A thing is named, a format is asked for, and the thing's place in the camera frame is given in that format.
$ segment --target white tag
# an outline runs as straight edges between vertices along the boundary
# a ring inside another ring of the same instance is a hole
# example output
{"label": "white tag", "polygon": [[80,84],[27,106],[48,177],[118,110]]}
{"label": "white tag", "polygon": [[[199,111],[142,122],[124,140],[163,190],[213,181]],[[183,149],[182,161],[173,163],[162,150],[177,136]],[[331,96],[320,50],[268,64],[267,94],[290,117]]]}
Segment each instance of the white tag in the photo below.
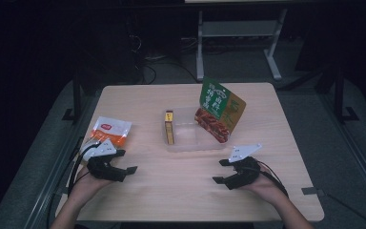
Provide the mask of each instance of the white tag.
{"label": "white tag", "polygon": [[117,153],[117,150],[112,145],[112,142],[109,138],[103,141],[97,148],[89,149],[83,156],[84,160],[88,161],[91,156],[106,156],[106,155],[114,155]]}
{"label": "white tag", "polygon": [[256,145],[244,145],[244,146],[234,146],[234,149],[231,152],[230,158],[228,160],[232,162],[236,162],[238,160],[242,160],[254,152],[258,151],[261,148],[261,144],[258,143]]}

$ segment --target person's left hand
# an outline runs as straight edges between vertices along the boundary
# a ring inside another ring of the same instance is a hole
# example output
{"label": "person's left hand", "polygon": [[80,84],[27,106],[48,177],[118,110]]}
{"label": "person's left hand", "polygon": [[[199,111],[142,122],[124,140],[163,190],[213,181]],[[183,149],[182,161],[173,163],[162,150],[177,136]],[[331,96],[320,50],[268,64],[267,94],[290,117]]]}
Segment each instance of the person's left hand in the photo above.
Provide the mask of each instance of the person's left hand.
{"label": "person's left hand", "polygon": [[98,179],[92,176],[86,166],[79,171],[76,180],[68,199],[71,199],[80,208],[91,200],[100,189],[113,183],[111,180]]}

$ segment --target forearm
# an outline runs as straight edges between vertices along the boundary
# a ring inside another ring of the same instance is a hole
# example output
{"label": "forearm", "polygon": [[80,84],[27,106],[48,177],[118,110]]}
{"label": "forearm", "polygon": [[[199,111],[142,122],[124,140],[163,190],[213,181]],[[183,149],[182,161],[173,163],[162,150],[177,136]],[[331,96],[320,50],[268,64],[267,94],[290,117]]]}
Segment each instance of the forearm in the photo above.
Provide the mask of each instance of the forearm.
{"label": "forearm", "polygon": [[276,201],[275,203],[272,203],[272,205],[281,216],[287,229],[314,228],[288,198]]}
{"label": "forearm", "polygon": [[73,229],[81,209],[82,206],[79,206],[73,199],[69,198],[62,206],[51,229]]}

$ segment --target person's right hand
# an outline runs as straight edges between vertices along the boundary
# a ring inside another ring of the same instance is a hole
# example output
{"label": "person's right hand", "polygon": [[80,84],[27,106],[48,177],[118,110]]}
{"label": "person's right hand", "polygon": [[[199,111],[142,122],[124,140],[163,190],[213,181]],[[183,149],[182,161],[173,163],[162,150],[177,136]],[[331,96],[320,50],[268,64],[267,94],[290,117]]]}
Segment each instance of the person's right hand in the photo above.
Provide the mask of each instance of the person's right hand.
{"label": "person's right hand", "polygon": [[[260,171],[271,173],[264,165],[260,164]],[[249,190],[257,194],[265,201],[273,204],[280,201],[282,198],[287,198],[283,192],[275,186],[275,184],[262,174],[251,184],[240,187],[240,189]]]}

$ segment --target snack package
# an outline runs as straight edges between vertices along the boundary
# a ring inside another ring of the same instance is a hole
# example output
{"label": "snack package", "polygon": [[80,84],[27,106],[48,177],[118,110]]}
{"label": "snack package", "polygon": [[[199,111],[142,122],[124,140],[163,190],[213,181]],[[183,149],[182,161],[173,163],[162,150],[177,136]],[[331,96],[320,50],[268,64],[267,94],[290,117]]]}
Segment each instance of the snack package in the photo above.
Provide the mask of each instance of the snack package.
{"label": "snack package", "polygon": [[110,117],[99,116],[91,130],[91,136],[86,141],[82,150],[109,139],[115,148],[123,147],[132,124]]}
{"label": "snack package", "polygon": [[212,134],[220,143],[227,142],[246,102],[218,82],[204,77],[200,96],[200,108],[194,120]]}

